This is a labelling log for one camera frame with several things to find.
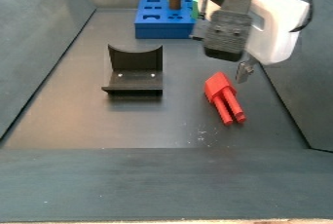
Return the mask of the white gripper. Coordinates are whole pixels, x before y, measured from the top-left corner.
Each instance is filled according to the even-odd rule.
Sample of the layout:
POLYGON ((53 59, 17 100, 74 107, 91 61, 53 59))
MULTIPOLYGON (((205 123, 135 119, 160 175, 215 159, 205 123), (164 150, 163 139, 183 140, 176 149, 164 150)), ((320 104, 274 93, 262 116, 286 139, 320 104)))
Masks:
POLYGON ((249 14, 253 24, 243 55, 250 57, 238 64, 238 84, 247 81, 258 62, 270 65, 290 57, 310 22, 310 0, 251 0, 249 14))

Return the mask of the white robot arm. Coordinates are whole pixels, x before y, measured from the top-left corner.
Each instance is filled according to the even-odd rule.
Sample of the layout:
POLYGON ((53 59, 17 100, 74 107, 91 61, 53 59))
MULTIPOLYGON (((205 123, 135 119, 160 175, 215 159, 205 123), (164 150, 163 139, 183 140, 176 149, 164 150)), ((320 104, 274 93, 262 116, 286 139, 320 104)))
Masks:
POLYGON ((286 60, 312 21, 312 0, 198 0, 191 37, 209 57, 238 64, 243 83, 254 66, 286 60))

